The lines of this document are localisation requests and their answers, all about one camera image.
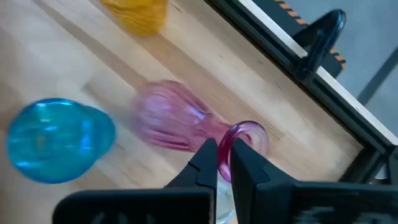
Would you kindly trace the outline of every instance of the wooden table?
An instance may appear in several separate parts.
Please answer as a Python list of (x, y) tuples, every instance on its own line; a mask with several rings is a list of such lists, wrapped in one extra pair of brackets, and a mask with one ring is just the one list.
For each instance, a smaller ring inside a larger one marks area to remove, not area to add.
[(202, 1), (170, 0), (164, 29), (137, 37), (97, 0), (5, 0), (0, 52), (3, 142), (8, 122), (23, 106), (49, 97), (105, 110), (118, 129), (113, 149), (65, 184), (26, 179), (2, 148), (0, 223), (50, 223), (57, 202), (81, 189), (168, 183), (192, 154), (148, 146), (129, 127), (131, 98), (153, 80), (186, 84), (229, 123), (263, 124), (271, 139), (269, 160), (300, 180), (338, 180), (362, 148)]

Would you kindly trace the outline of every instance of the yellow object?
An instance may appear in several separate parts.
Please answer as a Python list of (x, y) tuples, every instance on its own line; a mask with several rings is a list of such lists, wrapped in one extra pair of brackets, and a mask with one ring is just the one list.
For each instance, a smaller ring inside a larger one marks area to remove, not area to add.
[(135, 34), (154, 34), (165, 23), (167, 0), (100, 1), (128, 31)]

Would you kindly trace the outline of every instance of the pink vase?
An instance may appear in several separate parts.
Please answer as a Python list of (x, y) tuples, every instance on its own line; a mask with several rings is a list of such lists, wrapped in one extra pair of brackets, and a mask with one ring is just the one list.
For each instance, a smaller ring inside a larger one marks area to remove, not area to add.
[(208, 138), (219, 145), (220, 174), (228, 182), (229, 150), (240, 136), (263, 156), (268, 148), (265, 129), (254, 121), (243, 121), (234, 126), (220, 121), (183, 84), (164, 80), (152, 82), (138, 92), (133, 102), (133, 126), (145, 142), (181, 151), (196, 152)]

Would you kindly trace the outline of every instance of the gray floor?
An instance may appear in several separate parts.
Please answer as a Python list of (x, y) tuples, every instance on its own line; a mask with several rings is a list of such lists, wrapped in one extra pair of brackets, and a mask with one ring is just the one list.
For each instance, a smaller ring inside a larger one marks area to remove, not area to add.
[[(285, 0), (311, 23), (332, 9), (347, 13), (336, 50), (347, 68), (337, 80), (355, 97), (362, 92), (398, 46), (398, 0)], [(366, 107), (398, 136), (398, 68), (388, 76)]]

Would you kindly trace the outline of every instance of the blue cup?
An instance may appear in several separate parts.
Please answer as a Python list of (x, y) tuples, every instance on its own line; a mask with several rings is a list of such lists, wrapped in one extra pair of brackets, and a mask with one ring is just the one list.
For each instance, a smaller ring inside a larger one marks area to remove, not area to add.
[(26, 177), (58, 184), (85, 173), (111, 149), (115, 135), (115, 126), (104, 112), (49, 98), (26, 106), (10, 123), (7, 153)]

